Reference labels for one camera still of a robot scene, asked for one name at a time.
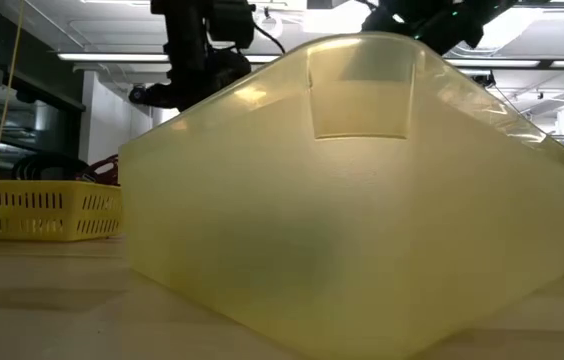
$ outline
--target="ceiling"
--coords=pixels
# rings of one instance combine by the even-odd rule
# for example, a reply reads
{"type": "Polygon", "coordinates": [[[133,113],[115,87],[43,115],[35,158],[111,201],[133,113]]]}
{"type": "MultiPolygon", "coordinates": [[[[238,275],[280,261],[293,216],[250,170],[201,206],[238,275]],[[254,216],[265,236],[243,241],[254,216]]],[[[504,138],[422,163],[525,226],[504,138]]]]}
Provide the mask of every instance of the ceiling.
{"type": "MultiPolygon", "coordinates": [[[[116,0],[123,4],[97,3],[102,0],[25,1],[24,28],[57,51],[162,52],[162,45],[167,41],[163,17],[150,14],[147,6],[124,4],[129,3],[129,0],[116,0]]],[[[253,0],[255,3],[266,1],[253,0]]],[[[267,30],[278,32],[278,40],[287,50],[331,33],[355,32],[368,12],[366,6],[353,0],[332,10],[307,10],[306,1],[276,1],[273,8],[282,7],[279,11],[272,11],[277,20],[261,22],[267,30]],[[281,22],[281,27],[280,24],[275,27],[277,21],[281,22]]],[[[19,0],[0,0],[0,12],[16,20],[18,4],[19,0]]],[[[517,16],[530,21],[522,25],[523,29],[517,30],[518,33],[522,31],[521,35],[513,34],[512,41],[505,46],[480,52],[472,52],[460,46],[448,55],[564,58],[564,9],[536,9],[532,16],[528,13],[517,16]]],[[[487,36],[511,31],[512,23],[513,20],[506,20],[497,26],[492,24],[487,36]]],[[[245,53],[277,52],[274,44],[258,35],[245,53]]],[[[164,73],[169,68],[166,65],[150,64],[109,64],[106,68],[97,64],[90,66],[102,72],[103,78],[108,78],[124,90],[133,83],[166,81],[164,73]]],[[[495,77],[502,93],[520,111],[533,112],[535,108],[541,107],[546,112],[547,103],[555,103],[555,107],[563,104],[552,99],[564,98],[564,71],[495,71],[495,77]],[[543,90],[546,90],[544,99],[538,99],[543,90]]]]}

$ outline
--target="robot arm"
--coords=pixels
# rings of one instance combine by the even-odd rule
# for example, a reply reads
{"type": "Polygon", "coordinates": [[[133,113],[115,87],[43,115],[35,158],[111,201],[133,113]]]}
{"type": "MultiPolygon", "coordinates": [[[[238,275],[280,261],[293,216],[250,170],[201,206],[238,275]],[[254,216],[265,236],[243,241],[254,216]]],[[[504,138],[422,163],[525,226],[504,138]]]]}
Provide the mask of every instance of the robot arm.
{"type": "MultiPolygon", "coordinates": [[[[549,0],[534,0],[546,3],[549,0]]],[[[385,31],[413,37],[438,54],[445,54],[461,41],[475,47],[483,26],[518,0],[380,0],[362,31],[385,31]]],[[[235,80],[249,74],[249,61],[240,54],[253,42],[254,5],[247,0],[152,0],[151,12],[165,17],[169,42],[164,46],[171,70],[169,85],[135,88],[133,103],[184,111],[235,80]],[[216,50],[216,41],[235,43],[216,50]]]]}

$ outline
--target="perforated basket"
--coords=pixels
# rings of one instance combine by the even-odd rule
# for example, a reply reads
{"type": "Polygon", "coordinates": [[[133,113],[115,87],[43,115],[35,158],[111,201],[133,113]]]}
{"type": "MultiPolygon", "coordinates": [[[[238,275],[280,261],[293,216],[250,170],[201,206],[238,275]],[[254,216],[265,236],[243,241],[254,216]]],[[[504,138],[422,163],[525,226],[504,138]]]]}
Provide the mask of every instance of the perforated basket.
{"type": "Polygon", "coordinates": [[[0,181],[0,239],[76,241],[120,233],[120,188],[77,181],[0,181]]]}

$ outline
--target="translucent plastic bin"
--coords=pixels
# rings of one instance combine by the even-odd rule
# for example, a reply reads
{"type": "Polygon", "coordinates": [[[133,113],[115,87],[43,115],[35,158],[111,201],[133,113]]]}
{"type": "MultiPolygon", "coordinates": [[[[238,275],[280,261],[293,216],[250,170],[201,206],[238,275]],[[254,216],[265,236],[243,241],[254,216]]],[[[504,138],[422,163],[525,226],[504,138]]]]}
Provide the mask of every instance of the translucent plastic bin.
{"type": "Polygon", "coordinates": [[[320,359],[401,359],[564,275],[564,147],[428,48],[310,43],[123,146],[141,273],[320,359]]]}
{"type": "Polygon", "coordinates": [[[120,188],[78,181],[0,181],[0,239],[76,241],[114,236],[120,188]]]}

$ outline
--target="wooden table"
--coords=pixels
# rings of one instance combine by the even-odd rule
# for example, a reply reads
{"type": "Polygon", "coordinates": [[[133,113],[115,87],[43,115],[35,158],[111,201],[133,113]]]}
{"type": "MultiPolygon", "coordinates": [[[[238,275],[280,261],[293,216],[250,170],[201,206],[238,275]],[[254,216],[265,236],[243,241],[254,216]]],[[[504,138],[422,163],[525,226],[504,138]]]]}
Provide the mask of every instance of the wooden table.
{"type": "MultiPolygon", "coordinates": [[[[0,359],[301,358],[134,273],[122,240],[0,242],[0,359]]],[[[416,359],[563,360],[564,279],[416,359]]]]}

